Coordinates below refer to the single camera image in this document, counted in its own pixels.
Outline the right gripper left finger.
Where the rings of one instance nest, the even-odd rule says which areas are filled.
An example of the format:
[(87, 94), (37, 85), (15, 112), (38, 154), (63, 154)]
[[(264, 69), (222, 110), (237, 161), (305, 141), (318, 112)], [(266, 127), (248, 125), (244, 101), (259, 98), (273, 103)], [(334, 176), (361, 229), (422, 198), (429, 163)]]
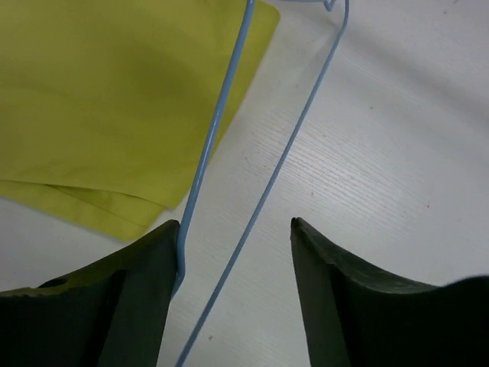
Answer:
[(39, 287), (1, 293), (3, 366), (155, 366), (176, 279), (170, 220)]

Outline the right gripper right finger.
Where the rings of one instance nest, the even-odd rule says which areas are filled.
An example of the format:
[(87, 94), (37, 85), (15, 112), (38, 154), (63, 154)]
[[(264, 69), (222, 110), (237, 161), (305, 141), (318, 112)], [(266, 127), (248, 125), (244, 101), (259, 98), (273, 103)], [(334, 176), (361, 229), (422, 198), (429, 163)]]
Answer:
[(488, 278), (434, 286), (344, 250), (301, 218), (291, 250), (313, 366), (486, 366)]

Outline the yellow trousers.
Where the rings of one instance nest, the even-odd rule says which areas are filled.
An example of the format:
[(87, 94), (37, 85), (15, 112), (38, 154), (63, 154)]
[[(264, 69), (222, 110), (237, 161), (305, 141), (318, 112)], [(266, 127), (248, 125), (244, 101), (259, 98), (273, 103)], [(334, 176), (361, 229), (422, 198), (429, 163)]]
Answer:
[(3, 1), (1, 195), (122, 241), (189, 190), (243, 1)]

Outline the blue wire hanger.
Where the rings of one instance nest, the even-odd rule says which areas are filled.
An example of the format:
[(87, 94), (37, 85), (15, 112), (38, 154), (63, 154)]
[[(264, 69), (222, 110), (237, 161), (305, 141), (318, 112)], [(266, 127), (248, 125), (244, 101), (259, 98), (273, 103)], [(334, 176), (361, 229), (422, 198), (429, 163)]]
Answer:
[[(193, 327), (193, 330), (186, 341), (175, 365), (176, 366), (183, 366), (191, 352), (192, 347), (194, 346), (195, 341), (197, 340), (197, 337), (199, 336), (200, 331), (202, 330), (208, 316), (210, 315), (212, 308), (215, 304), (215, 302), (218, 299), (218, 296), (220, 295), (225, 282), (228, 279), (228, 276), (231, 274), (232, 269), (235, 266), (236, 261), (238, 260), (239, 255), (241, 254), (242, 249), (245, 246), (246, 241), (248, 240), (248, 236), (251, 233), (251, 230), (254, 227), (254, 224), (257, 221), (257, 218), (259, 217), (259, 214), (261, 213), (261, 210), (264, 207), (264, 204), (274, 186), (274, 183), (276, 179), (278, 178), (278, 175), (280, 173), (280, 170), (287, 158), (287, 155), (290, 152), (290, 149), (292, 148), (292, 145), (302, 127), (302, 124), (305, 120), (305, 117), (313, 103), (313, 100), (316, 97), (316, 94), (319, 90), (319, 87), (321, 86), (322, 80), (327, 72), (327, 70), (330, 67), (330, 64), (332, 62), (332, 59), (335, 55), (335, 52), (338, 49), (338, 46), (340, 44), (340, 41), (345, 33), (345, 30), (347, 28), (348, 24), (348, 19), (350, 15), (350, 4), (351, 2), (349, 0), (344, 1), (345, 4), (345, 9), (344, 9), (344, 14), (343, 14), (343, 19), (342, 19), (342, 24), (341, 27), (338, 31), (338, 34), (335, 37), (335, 40), (332, 43), (332, 46), (330, 48), (330, 51), (324, 61), (324, 64), (322, 65), (321, 70), (319, 71), (319, 74), (316, 78), (316, 81), (311, 89), (311, 92), (306, 100), (306, 103), (302, 109), (302, 112), (300, 113), (300, 117), (298, 118), (295, 127), (287, 141), (287, 144), (280, 156), (279, 161), (277, 162), (277, 165), (275, 166), (273, 173), (270, 176), (269, 181), (267, 182), (266, 187), (264, 188), (263, 193), (261, 194), (260, 199), (257, 202), (256, 207), (254, 208), (254, 211), (251, 214), (250, 219), (248, 220), (248, 224), (245, 226), (245, 229), (243, 233), (241, 234), (240, 239), (238, 240), (237, 245), (235, 246), (235, 249), (233, 250), (233, 253), (230, 256), (230, 259), (227, 262), (227, 265), (225, 266), (219, 280), (217, 281), (214, 290), (212, 291), (211, 295), (209, 296), (209, 299), (206, 302), (206, 305), (203, 308), (203, 311), (201, 315), (199, 316), (199, 319), (196, 321), (196, 325)], [(238, 69), (238, 63), (241, 58), (241, 53), (244, 50), (244, 45), (245, 41), (248, 36), (248, 31), (249, 27), (251, 26), (251, 20), (253, 18), (254, 14), (254, 8), (255, 8), (255, 1), (254, 0), (247, 0), (245, 2), (245, 7), (244, 7), (244, 14), (241, 20), (240, 28), (238, 31), (238, 36), (235, 41), (235, 45), (232, 51), (232, 55), (230, 57), (230, 60), (228, 62), (227, 70), (225, 73), (225, 78), (222, 83), (222, 87), (219, 92), (219, 97), (216, 101), (214, 112), (212, 114), (212, 119), (211, 123), (209, 126), (209, 130), (202, 148), (202, 153), (199, 158), (199, 163), (196, 168), (195, 176), (193, 178), (192, 186), (189, 191), (189, 196), (185, 205), (185, 209), (183, 211), (183, 217), (180, 222), (180, 230), (177, 236), (176, 240), (176, 263), (177, 263), (177, 273), (176, 273), (176, 280), (175, 284), (173, 287), (173, 294), (176, 294), (178, 290), (180, 289), (183, 280), (186, 276), (186, 237), (190, 228), (190, 224), (193, 218), (193, 214), (196, 208), (197, 200), (199, 197), (199, 192), (202, 186), (202, 182), (204, 180), (205, 172), (207, 165), (209, 163), (209, 159), (211, 156), (212, 148), (215, 143), (215, 137), (217, 135), (217, 132), (219, 130), (220, 122), (222, 120), (222, 116), (225, 111), (225, 107), (228, 101), (228, 96), (231, 91), (232, 84), (235, 79), (235, 74)]]

